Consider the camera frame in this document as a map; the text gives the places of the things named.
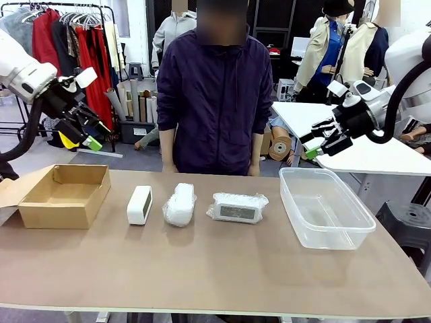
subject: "hand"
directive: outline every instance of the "hand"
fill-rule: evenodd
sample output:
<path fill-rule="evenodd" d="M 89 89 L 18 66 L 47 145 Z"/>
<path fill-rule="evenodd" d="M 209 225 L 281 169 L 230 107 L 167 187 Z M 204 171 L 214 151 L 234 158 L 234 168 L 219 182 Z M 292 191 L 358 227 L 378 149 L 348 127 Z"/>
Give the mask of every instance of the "hand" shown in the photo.
<path fill-rule="evenodd" d="M 323 74 L 335 74 L 336 68 L 334 66 L 325 65 L 322 67 L 322 73 Z"/>
<path fill-rule="evenodd" d="M 261 175 L 261 167 L 259 164 L 251 164 L 248 167 L 247 176 L 259 177 Z"/>
<path fill-rule="evenodd" d="M 174 164 L 163 165 L 162 173 L 178 173 L 178 170 Z"/>
<path fill-rule="evenodd" d="M 374 71 L 370 70 L 368 67 L 364 70 L 364 75 L 368 77 L 372 77 L 374 75 Z"/>

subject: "white plastic bag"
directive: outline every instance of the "white plastic bag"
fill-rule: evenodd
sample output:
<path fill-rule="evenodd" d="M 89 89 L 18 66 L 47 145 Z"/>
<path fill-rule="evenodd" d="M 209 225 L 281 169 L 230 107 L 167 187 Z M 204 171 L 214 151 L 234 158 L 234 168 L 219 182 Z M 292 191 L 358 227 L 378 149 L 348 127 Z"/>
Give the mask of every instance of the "white plastic bag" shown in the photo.
<path fill-rule="evenodd" d="M 196 195 L 192 184 L 180 183 L 174 194 L 163 206 L 164 220 L 177 227 L 185 227 L 190 223 L 195 208 Z"/>
<path fill-rule="evenodd" d="M 215 193 L 215 203 L 209 206 L 207 215 L 214 220 L 256 224 L 262 220 L 262 210 L 268 199 L 264 195 L 255 196 Z"/>

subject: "kraft paper roll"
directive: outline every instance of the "kraft paper roll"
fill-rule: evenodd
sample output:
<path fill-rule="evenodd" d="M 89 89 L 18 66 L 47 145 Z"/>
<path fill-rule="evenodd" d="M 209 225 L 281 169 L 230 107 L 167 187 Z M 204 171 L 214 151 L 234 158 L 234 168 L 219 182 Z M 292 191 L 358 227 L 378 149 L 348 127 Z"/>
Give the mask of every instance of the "kraft paper roll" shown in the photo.
<path fill-rule="evenodd" d="M 151 98 L 151 110 L 153 112 L 153 122 L 157 123 L 157 98 L 155 96 Z"/>
<path fill-rule="evenodd" d="M 146 99 L 145 98 L 139 98 L 139 109 L 141 112 L 141 122 L 147 122 L 147 106 L 146 106 Z"/>
<path fill-rule="evenodd" d="M 133 106 L 133 121 L 139 122 L 139 96 L 137 94 L 137 79 L 130 80 L 130 88 L 132 92 L 132 106 Z"/>
<path fill-rule="evenodd" d="M 127 94 L 126 94 L 126 88 L 124 86 L 124 83 L 119 83 L 117 85 L 117 89 L 119 91 L 121 107 L 123 108 L 124 114 L 128 116 L 129 111 L 127 110 Z"/>
<path fill-rule="evenodd" d="M 290 152 L 292 146 L 292 139 L 289 136 L 287 130 L 281 127 L 272 128 L 272 145 L 269 148 L 269 155 L 272 159 L 280 162 Z"/>
<path fill-rule="evenodd" d="M 123 107 L 121 106 L 119 97 L 117 96 L 117 93 L 115 93 L 114 89 L 108 89 L 108 91 L 105 93 L 105 96 L 107 96 L 110 100 L 110 103 L 114 107 L 115 112 L 118 114 L 119 119 L 121 121 L 126 121 L 126 115 L 124 113 Z"/>
<path fill-rule="evenodd" d="M 147 122 L 153 122 L 153 109 L 152 109 L 152 98 L 147 98 Z"/>
<path fill-rule="evenodd" d="M 133 105 L 132 100 L 127 100 L 127 110 L 129 111 L 129 116 L 133 116 Z"/>

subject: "open cardboard box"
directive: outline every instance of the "open cardboard box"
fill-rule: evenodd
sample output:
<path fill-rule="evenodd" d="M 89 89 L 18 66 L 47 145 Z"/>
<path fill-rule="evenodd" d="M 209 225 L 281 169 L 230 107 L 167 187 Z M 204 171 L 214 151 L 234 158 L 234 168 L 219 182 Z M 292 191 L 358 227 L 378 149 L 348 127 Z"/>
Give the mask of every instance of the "open cardboard box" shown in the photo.
<path fill-rule="evenodd" d="M 0 207 L 18 207 L 27 228 L 88 229 L 109 188 L 108 166 L 53 165 L 0 183 Z"/>

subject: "transparent plastic container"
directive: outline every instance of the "transparent plastic container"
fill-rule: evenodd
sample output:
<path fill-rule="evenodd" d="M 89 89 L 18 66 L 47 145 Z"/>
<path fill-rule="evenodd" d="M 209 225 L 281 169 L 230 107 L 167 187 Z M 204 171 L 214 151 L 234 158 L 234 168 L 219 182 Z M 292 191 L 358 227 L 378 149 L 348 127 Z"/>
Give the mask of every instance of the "transparent plastic container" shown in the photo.
<path fill-rule="evenodd" d="M 334 172 L 282 168 L 279 175 L 281 199 L 304 247 L 355 250 L 375 231 L 372 215 Z"/>

